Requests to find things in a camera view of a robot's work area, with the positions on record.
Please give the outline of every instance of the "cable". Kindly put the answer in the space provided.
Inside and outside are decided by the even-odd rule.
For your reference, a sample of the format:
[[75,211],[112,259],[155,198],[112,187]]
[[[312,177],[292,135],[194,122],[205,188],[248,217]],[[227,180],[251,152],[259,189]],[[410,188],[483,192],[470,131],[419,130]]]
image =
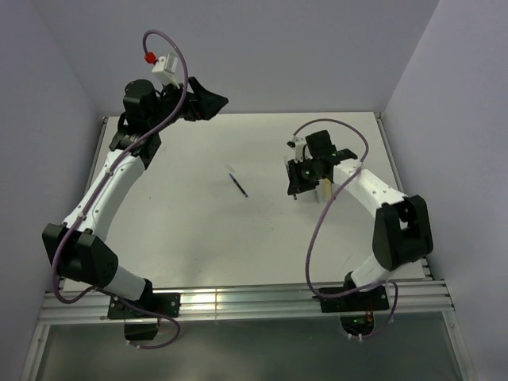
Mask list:
[[392,283],[395,286],[395,298],[394,298],[394,303],[393,303],[390,315],[388,316],[387,321],[385,321],[385,323],[383,324],[383,326],[380,329],[377,329],[375,332],[372,332],[372,333],[364,336],[364,338],[365,337],[371,337],[373,334],[379,332],[381,329],[384,329],[386,327],[386,325],[388,324],[388,322],[393,317],[393,314],[395,312],[395,307],[397,306],[397,300],[398,300],[398,286],[395,284],[395,282],[392,282],[392,281],[387,282],[385,280],[382,280],[382,281],[378,281],[378,282],[369,283],[369,284],[366,284],[366,285],[363,285],[363,286],[360,286],[360,287],[352,288],[351,290],[339,292],[337,294],[322,294],[321,292],[319,292],[319,290],[317,290],[313,286],[313,284],[312,284],[312,282],[310,280],[310,257],[312,256],[312,250],[314,248],[314,244],[316,243],[316,239],[318,238],[319,230],[321,229],[321,225],[323,224],[323,221],[325,220],[326,214],[328,213],[330,207],[332,206],[333,202],[335,201],[335,199],[337,198],[339,193],[342,192],[346,188],[346,186],[348,184],[350,184],[350,182],[353,181],[355,179],[355,177],[357,177],[360,174],[361,169],[362,169],[362,167],[364,165],[364,161],[367,158],[367,155],[368,155],[368,153],[370,151],[370,146],[368,144],[367,139],[365,138],[365,136],[358,129],[356,129],[352,125],[349,125],[348,123],[345,123],[343,121],[338,121],[337,119],[331,119],[331,118],[327,118],[327,117],[319,118],[319,119],[314,119],[312,121],[308,121],[304,125],[301,125],[300,127],[298,127],[296,129],[296,131],[294,131],[293,136],[296,137],[296,135],[300,131],[302,131],[305,127],[307,127],[308,125],[312,125],[313,123],[318,123],[320,121],[329,121],[329,122],[332,122],[332,123],[337,123],[338,125],[343,125],[344,127],[352,130],[363,141],[363,143],[365,145],[365,151],[364,151],[364,154],[360,158],[360,165],[358,166],[358,168],[351,174],[351,176],[349,176],[349,178],[346,181],[344,181],[337,188],[337,190],[335,190],[335,192],[333,192],[332,197],[326,203],[325,208],[323,209],[323,211],[321,212],[321,215],[319,216],[319,218],[317,220],[316,227],[314,228],[314,232],[312,233],[312,237],[310,238],[310,243],[309,243],[309,247],[307,249],[307,254],[306,254],[306,259],[305,259],[305,278],[306,278],[306,283],[307,283],[307,286],[309,287],[309,290],[311,290],[314,295],[318,296],[319,298],[327,298],[327,299],[342,298],[344,296],[354,294],[354,293],[356,293],[358,291],[361,291],[361,290],[375,288],[375,287],[380,286],[380,285],[382,285],[384,283]]
[[[147,49],[147,46],[146,46],[146,40],[147,40],[148,36],[150,36],[152,34],[156,34],[156,35],[164,38],[173,47],[173,49],[176,51],[176,54],[179,56],[180,61],[182,61],[182,67],[183,67],[182,94],[180,96],[180,99],[179,99],[178,103],[176,104],[176,107],[173,109],[173,111],[171,111],[171,113],[166,118],[164,118],[163,121],[161,121],[153,129],[151,129],[148,132],[146,132],[138,140],[134,141],[131,145],[129,145],[118,156],[118,158],[111,164],[109,170],[104,174],[104,177],[102,177],[101,181],[99,182],[99,184],[95,188],[94,192],[90,196],[90,199],[85,204],[85,206],[82,208],[81,214],[76,218],[76,221],[68,228],[68,231],[64,234],[64,236],[62,238],[62,241],[59,243],[59,245],[58,245],[58,247],[57,247],[57,249],[55,251],[55,255],[53,257],[53,262],[52,262],[52,287],[53,287],[53,293],[55,294],[56,298],[59,301],[61,301],[62,303],[64,303],[64,304],[76,303],[83,296],[85,296],[85,294],[87,294],[88,292],[90,292],[94,288],[96,288],[96,287],[88,287],[86,290],[82,291],[80,294],[78,294],[78,296],[76,296],[73,299],[66,299],[60,293],[60,290],[58,288],[58,282],[59,282],[59,278],[60,277],[58,276],[58,271],[57,270],[58,270],[58,263],[59,263],[59,260],[60,260],[60,256],[62,254],[62,251],[63,251],[64,247],[65,247],[65,244],[69,241],[69,239],[71,238],[71,235],[73,234],[73,232],[76,231],[77,228],[81,225],[81,222],[87,217],[87,213],[90,211],[90,208],[93,206],[93,204],[94,204],[95,200],[97,199],[97,197],[101,194],[102,190],[104,189],[104,186],[107,184],[108,180],[113,175],[114,170],[117,168],[117,166],[140,143],[142,143],[143,141],[147,140],[150,136],[152,136],[152,135],[162,131],[166,127],[167,123],[169,123],[171,121],[171,119],[173,119],[173,117],[175,117],[175,115],[179,112],[180,108],[182,107],[183,102],[185,102],[185,97],[187,96],[187,88],[188,88],[188,82],[189,82],[189,73],[188,73],[188,69],[187,69],[187,62],[185,61],[185,58],[183,57],[182,52],[180,51],[180,49],[176,45],[176,43],[169,36],[167,36],[165,33],[162,33],[161,31],[156,30],[156,29],[150,29],[149,31],[147,31],[143,35],[143,50],[144,50],[145,54],[148,53],[148,49]],[[127,301],[123,300],[123,299],[120,299],[120,300],[128,308],[133,308],[133,310],[135,310],[137,312],[141,312],[143,314],[154,316],[154,318],[158,317],[158,318],[167,319],[167,320],[173,322],[176,325],[176,327],[177,327],[177,333],[176,333],[176,335],[173,338],[171,338],[167,343],[163,343],[163,344],[156,345],[156,346],[153,346],[153,347],[148,347],[146,345],[143,345],[143,346],[138,345],[137,346],[138,348],[142,348],[142,347],[147,347],[146,349],[156,348],[156,347],[157,348],[162,348],[163,346],[169,345],[170,343],[172,343],[173,341],[176,340],[176,338],[178,337],[178,335],[180,333],[180,326],[179,326],[178,322],[175,319],[173,319],[171,317],[164,316],[162,314],[156,314],[156,313],[153,313],[153,312],[150,312],[150,311],[142,310],[141,308],[135,307],[132,304],[128,303]]]

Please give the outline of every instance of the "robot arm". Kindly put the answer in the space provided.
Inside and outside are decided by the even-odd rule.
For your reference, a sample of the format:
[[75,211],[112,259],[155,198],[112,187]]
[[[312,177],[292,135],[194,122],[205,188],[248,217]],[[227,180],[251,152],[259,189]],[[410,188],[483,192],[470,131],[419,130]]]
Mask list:
[[[111,165],[123,155],[127,147],[165,120],[176,108],[183,89],[175,85],[175,60],[174,56],[169,55],[160,57],[154,64],[152,72],[163,84],[159,96],[152,83],[146,79],[132,81],[125,87],[125,112],[120,117],[117,133],[110,144],[110,152],[97,179],[63,223],[48,224],[42,235],[52,263],[68,227],[82,216],[82,208],[94,199],[87,217],[63,247],[57,273],[137,302],[138,306],[147,310],[154,309],[151,302],[152,283],[120,266],[117,256],[104,242],[125,196],[152,162],[161,144],[159,134],[154,133],[137,145],[121,159],[114,171],[111,170]],[[196,78],[190,77],[188,81],[193,92],[187,92],[179,112],[167,125],[180,118],[187,121],[209,120],[228,103],[227,98],[209,92]],[[93,196],[104,179],[107,179],[105,186],[97,197]]]
[[[327,131],[305,140],[294,137],[288,145],[294,160],[287,163],[289,195],[315,189],[323,179],[344,183],[361,165],[357,156],[337,151]],[[433,250],[427,205],[420,196],[409,197],[362,168],[346,187],[374,218],[372,254],[348,278],[354,287],[386,279],[391,271],[421,259]]]

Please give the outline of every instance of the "blue pen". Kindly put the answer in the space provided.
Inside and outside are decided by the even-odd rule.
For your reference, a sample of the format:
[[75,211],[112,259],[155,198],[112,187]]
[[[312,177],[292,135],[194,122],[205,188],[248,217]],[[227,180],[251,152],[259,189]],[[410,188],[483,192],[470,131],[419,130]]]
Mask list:
[[241,187],[240,183],[235,179],[235,176],[233,176],[233,173],[229,173],[229,177],[231,178],[231,180],[235,183],[235,185],[238,187],[238,189],[240,190],[241,193],[244,194],[245,197],[248,197],[248,194],[247,192],[244,190],[244,188]]

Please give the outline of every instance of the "white platform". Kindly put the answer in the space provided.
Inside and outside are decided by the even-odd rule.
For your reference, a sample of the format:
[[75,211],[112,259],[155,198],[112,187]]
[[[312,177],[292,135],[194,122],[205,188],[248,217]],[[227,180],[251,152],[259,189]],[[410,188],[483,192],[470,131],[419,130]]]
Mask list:
[[[162,146],[125,198],[106,243],[130,271],[154,287],[219,287],[304,283],[304,260],[324,206],[312,193],[287,196],[283,157],[292,133],[306,121],[334,117],[368,139],[366,167],[396,187],[373,113],[234,114],[212,121],[178,121],[161,133]],[[98,156],[101,167],[117,118],[111,117]],[[361,140],[346,128],[318,123],[303,137],[328,129],[337,149],[363,153]],[[233,184],[229,164],[249,197]],[[371,251],[374,222],[349,194],[330,210],[315,245],[314,282],[341,281]],[[422,279],[420,263],[394,279]],[[67,281],[66,291],[84,284]]]

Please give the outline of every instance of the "white wall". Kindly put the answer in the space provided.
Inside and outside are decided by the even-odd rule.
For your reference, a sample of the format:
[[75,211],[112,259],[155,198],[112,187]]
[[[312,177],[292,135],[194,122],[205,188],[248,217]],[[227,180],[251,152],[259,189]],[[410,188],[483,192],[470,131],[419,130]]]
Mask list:
[[508,2],[441,0],[385,122],[479,379],[508,375]]
[[[384,110],[437,0],[33,0],[102,114],[173,37],[228,112]],[[165,42],[150,40],[159,54]]]
[[0,372],[17,379],[49,262],[40,235],[83,193],[98,115],[26,0],[0,2]]

